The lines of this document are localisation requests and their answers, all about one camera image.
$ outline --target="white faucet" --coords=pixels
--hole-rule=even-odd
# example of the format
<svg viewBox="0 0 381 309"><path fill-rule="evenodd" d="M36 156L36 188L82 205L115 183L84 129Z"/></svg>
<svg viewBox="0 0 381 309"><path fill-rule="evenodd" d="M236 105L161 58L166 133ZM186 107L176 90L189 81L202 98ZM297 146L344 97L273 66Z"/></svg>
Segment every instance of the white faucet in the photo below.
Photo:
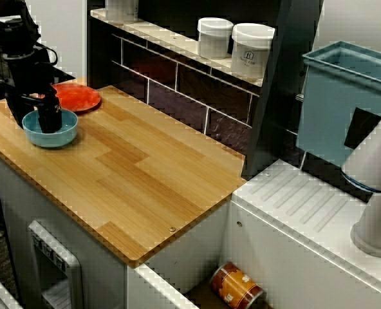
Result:
<svg viewBox="0 0 381 309"><path fill-rule="evenodd" d="M351 231L353 243L365 253L381 257L381 121L342 165L353 185L374 192Z"/></svg>

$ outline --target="shelf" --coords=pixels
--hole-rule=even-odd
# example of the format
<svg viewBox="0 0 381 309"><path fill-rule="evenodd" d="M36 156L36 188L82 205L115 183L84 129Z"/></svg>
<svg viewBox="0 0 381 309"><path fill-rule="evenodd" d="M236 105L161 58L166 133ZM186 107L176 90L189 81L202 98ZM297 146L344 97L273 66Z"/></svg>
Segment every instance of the shelf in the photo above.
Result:
<svg viewBox="0 0 381 309"><path fill-rule="evenodd" d="M59 281L42 293L43 299L53 309L71 309L71 299L68 280Z"/></svg>
<svg viewBox="0 0 381 309"><path fill-rule="evenodd" d="M168 50L172 50L173 52L176 52L180 55L203 63L207 66L210 66L211 68L222 71L223 73L229 74L237 79L243 80L255 86L262 86L263 79L249 79L232 73L230 69L230 63L232 62L230 55L228 55L227 58L220 60L212 60L200 57L198 55L198 41L190 39L184 35L180 35L168 29L142 20L133 24L114 23L106 19L105 11L103 8L92 10L91 16L137 37L143 38L149 42L167 48Z"/></svg>

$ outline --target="wooden countertop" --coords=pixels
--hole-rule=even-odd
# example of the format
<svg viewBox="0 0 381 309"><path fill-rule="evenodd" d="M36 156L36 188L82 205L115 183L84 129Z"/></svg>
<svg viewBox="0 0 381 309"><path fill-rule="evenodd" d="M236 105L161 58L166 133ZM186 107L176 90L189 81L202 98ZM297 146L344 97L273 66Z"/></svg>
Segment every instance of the wooden countertop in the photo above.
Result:
<svg viewBox="0 0 381 309"><path fill-rule="evenodd" d="M0 157L137 267L244 184L243 156L112 86L99 93L59 149L31 144L0 101Z"/></svg>

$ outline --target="jar lid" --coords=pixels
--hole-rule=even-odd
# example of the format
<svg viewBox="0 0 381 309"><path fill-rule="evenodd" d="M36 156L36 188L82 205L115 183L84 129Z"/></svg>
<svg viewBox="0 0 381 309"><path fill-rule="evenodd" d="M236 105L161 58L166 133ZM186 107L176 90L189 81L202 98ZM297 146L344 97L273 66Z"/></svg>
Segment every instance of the jar lid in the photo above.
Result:
<svg viewBox="0 0 381 309"><path fill-rule="evenodd" d="M232 33L232 24L230 21L216 17L204 17L198 21L198 31L207 35L216 37L228 37Z"/></svg>
<svg viewBox="0 0 381 309"><path fill-rule="evenodd" d="M269 50L274 38L275 28L264 24L237 24L232 32L235 42L256 48L258 50Z"/></svg>

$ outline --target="orange can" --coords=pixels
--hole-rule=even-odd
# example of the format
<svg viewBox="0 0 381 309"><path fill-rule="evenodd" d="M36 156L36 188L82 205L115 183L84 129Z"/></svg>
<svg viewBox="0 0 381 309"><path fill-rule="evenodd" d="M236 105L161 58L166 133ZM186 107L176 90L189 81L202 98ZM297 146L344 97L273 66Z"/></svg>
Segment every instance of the orange can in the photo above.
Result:
<svg viewBox="0 0 381 309"><path fill-rule="evenodd" d="M210 289L232 309L249 309L260 304L266 293L232 262L220 266L210 279Z"/></svg>

